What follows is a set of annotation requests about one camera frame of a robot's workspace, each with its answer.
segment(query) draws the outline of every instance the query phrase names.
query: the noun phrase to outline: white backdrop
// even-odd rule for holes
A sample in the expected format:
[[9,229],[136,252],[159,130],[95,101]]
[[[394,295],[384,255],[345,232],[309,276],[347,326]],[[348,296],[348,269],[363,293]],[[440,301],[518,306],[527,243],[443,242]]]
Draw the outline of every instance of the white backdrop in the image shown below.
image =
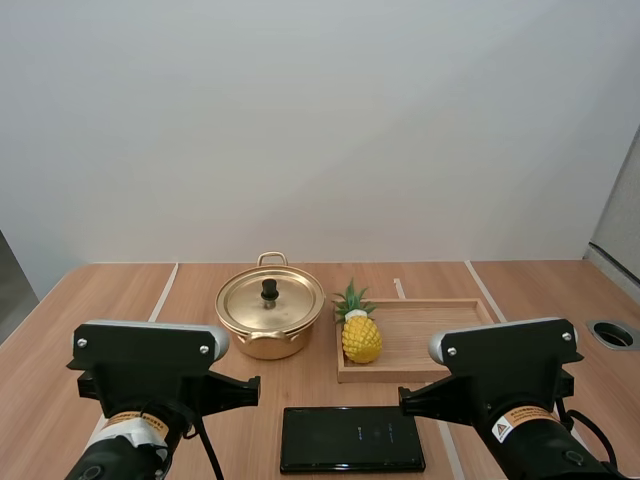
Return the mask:
[[640,2],[0,5],[0,229],[96,261],[578,258],[640,122]]

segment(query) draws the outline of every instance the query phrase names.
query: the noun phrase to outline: warning label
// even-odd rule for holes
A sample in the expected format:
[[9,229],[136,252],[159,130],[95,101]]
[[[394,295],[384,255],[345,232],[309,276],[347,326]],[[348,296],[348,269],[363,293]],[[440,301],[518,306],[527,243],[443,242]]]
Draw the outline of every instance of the warning label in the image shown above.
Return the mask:
[[[105,423],[104,427],[102,428],[104,429],[110,427],[111,425],[117,425],[118,423],[122,423],[124,421],[138,417],[140,417],[140,412],[120,412],[107,420],[107,423]],[[160,421],[159,418],[154,417],[153,415],[149,415],[148,413],[143,414],[142,418],[144,418],[147,423],[151,425],[151,427],[156,432],[158,432],[161,438],[165,438],[167,436],[167,433],[169,433],[169,427],[167,427],[162,421]]]
[[552,420],[557,422],[556,418],[540,407],[518,407],[508,411],[498,419],[491,431],[500,443],[504,442],[511,431],[518,425],[522,425],[530,420]]

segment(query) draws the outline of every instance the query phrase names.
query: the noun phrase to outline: black cable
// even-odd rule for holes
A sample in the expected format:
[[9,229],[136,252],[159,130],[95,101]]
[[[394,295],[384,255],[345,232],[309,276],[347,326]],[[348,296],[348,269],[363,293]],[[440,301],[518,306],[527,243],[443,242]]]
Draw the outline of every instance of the black cable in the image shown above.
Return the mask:
[[209,461],[211,462],[213,471],[216,474],[216,478],[218,480],[224,480],[224,476],[222,475],[222,468],[220,468],[220,463],[218,463],[216,452],[213,451],[213,446],[211,445],[211,441],[209,440],[207,431],[204,428],[204,422],[202,421],[202,417],[197,417],[194,420],[193,428],[195,428],[198,435],[200,435],[200,440],[202,440],[202,445],[204,446],[204,449],[207,452],[207,456],[209,457]]
[[602,442],[602,446],[604,447],[604,449],[607,451],[607,455],[609,455],[609,463],[611,465],[613,465],[615,468],[618,468],[618,460],[616,459],[616,454],[613,451],[613,447],[611,446],[611,442],[609,442],[609,439],[607,438],[607,436],[604,434],[604,432],[602,430],[600,430],[600,428],[598,428],[598,426],[593,423],[591,420],[589,420],[589,418],[587,418],[586,415],[576,411],[576,410],[569,410],[567,412],[567,415],[575,418],[576,420],[578,420],[579,422],[583,423],[586,427],[589,428],[589,430],[591,430],[594,435],[596,437],[598,437],[598,440],[600,440]]

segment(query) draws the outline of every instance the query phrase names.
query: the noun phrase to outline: black smartphone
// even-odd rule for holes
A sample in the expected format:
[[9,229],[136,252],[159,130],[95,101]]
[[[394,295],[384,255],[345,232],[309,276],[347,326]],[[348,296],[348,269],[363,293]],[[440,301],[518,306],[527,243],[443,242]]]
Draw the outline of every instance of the black smartphone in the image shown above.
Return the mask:
[[284,409],[282,473],[424,469],[416,421],[399,407]]

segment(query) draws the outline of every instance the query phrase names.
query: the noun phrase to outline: toy pineapple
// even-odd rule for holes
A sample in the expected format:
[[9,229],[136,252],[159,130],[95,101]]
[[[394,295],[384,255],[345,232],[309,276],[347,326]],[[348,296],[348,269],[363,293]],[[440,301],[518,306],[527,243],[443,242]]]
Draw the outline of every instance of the toy pineapple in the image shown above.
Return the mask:
[[334,301],[339,322],[345,322],[342,330],[342,349],[344,354],[356,363],[369,363],[380,355],[382,339],[378,327],[369,314],[376,308],[369,302],[363,302],[362,296],[367,289],[356,294],[353,279],[344,295],[336,293],[342,301]]

